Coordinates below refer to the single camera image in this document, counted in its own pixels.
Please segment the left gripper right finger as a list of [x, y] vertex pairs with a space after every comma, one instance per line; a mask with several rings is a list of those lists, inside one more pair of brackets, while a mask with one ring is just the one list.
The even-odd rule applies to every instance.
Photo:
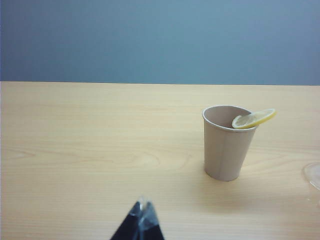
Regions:
[[139, 240], [164, 240], [154, 205], [148, 201], [142, 208], [138, 222]]

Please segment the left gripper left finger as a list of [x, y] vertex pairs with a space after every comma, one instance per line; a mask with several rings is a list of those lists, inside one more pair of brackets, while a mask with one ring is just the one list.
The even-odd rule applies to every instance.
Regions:
[[140, 239], [140, 221], [143, 215], [143, 204], [136, 201], [126, 217], [119, 225], [111, 240], [139, 240]]

